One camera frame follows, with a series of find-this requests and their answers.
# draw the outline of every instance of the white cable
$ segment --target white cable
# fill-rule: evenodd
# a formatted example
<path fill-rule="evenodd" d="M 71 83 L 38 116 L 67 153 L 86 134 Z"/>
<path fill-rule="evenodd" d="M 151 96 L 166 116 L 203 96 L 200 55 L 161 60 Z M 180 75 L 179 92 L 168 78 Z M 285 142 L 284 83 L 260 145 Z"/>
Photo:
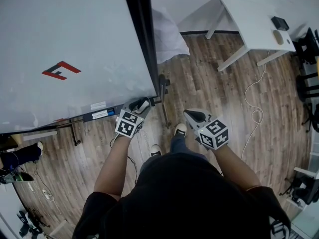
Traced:
<path fill-rule="evenodd" d="M 265 72 L 266 72 L 266 65 L 267 65 L 267 63 L 265 63 L 264 71 L 263 71 L 261 77 L 259 78 L 259 80 L 258 80 L 257 82 L 252 83 L 251 85 L 249 85 L 249 86 L 246 88 L 246 91 L 245 91 L 244 97 L 245 97 L 246 103 L 247 103 L 250 107 L 257 109 L 257 110 L 254 110 L 254 111 L 251 113 L 251 119 L 252 119 L 253 122 L 256 123 L 257 125 L 255 126 L 254 130 L 251 132 L 251 134 L 250 134 L 250 136 L 249 136 L 249 138 L 248 138 L 248 140 L 247 140 L 247 142 L 246 142 L 246 144 L 245 144 L 245 147 L 244 147 L 244 149 L 243 149 L 243 152 L 241 153 L 241 159 L 243 159 L 244 151 L 245 151 L 245 149 L 246 149 L 246 147 L 247 147 L 247 144 L 248 144 L 248 142 L 249 142 L 251 136 L 254 134 L 254 132 L 256 131 L 257 127 L 263 122 L 263 119 L 264 119 L 264 111 L 263 111 L 259 106 L 254 106 L 254 105 L 250 104 L 250 103 L 247 101 L 247 99 L 246 99 L 246 94 L 247 94 L 247 91 L 250 89 L 250 87 L 254 86 L 255 84 L 257 84 L 257 83 L 259 83 L 259 82 L 261 81 L 261 79 L 263 78 L 263 76 L 264 76 L 264 74 L 265 74 Z M 259 116 L 258 121 L 256 121 L 256 120 L 254 119 L 254 113 L 258 113 L 258 116 Z"/>

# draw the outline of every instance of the black shirt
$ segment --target black shirt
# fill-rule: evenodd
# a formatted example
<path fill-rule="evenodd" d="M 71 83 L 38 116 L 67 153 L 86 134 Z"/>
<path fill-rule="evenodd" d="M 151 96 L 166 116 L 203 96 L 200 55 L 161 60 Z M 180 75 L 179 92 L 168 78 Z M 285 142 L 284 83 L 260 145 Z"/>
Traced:
<path fill-rule="evenodd" d="M 262 239 L 289 229 L 271 188 L 246 192 L 210 163 L 181 153 L 150 163 L 119 202 L 92 193 L 73 237 Z"/>

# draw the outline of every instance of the shoe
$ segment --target shoe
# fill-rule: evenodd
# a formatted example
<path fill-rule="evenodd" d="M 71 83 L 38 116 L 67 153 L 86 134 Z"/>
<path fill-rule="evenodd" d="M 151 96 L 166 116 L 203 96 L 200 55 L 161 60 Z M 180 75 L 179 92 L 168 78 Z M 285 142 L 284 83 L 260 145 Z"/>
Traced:
<path fill-rule="evenodd" d="M 155 155 L 161 155 L 161 148 L 156 144 L 151 147 L 151 157 Z"/>
<path fill-rule="evenodd" d="M 40 156 L 42 156 L 42 154 L 43 154 L 43 143 L 41 141 L 39 141 L 37 143 L 37 145 L 38 145 L 38 148 L 41 150 L 41 155 Z"/>
<path fill-rule="evenodd" d="M 176 128 L 175 128 L 175 133 L 174 136 L 177 135 L 178 133 L 183 135 L 184 137 L 186 136 L 187 132 L 187 127 L 184 123 L 179 123 Z"/>

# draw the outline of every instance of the black cable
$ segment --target black cable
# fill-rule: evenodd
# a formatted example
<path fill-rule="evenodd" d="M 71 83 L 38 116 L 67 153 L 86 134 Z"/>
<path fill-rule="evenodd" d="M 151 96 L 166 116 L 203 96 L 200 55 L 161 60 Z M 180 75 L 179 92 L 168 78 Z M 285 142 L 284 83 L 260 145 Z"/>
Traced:
<path fill-rule="evenodd" d="M 47 188 L 47 190 L 50 191 L 50 195 L 53 196 L 52 191 L 51 191 L 50 188 L 43 182 L 41 176 L 39 175 L 39 173 L 38 173 L 38 167 L 37 167 L 36 163 L 35 163 L 35 171 L 34 171 L 34 174 L 40 178 L 41 182 L 44 184 L 44 186 Z"/>
<path fill-rule="evenodd" d="M 112 141 L 115 139 L 115 137 L 110 141 L 110 147 L 112 148 L 113 146 L 111 145 Z M 135 184 L 137 183 L 138 181 L 138 169 L 137 169 L 137 166 L 136 166 L 136 163 L 134 161 L 134 159 L 132 159 L 130 156 L 128 156 L 129 160 L 133 163 L 134 165 L 134 168 L 135 168 Z"/>

